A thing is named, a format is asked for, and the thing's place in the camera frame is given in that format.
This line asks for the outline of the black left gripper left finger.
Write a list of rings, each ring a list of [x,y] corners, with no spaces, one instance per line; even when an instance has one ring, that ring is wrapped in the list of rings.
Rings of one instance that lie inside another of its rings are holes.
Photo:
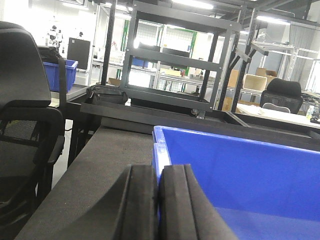
[[[154,240],[157,178],[151,165],[128,165],[95,205],[53,240]]]

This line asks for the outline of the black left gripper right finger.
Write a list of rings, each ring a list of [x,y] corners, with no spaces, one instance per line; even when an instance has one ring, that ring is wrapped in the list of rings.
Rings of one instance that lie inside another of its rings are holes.
[[[168,165],[159,181],[161,240],[237,240],[215,210],[189,164]]]

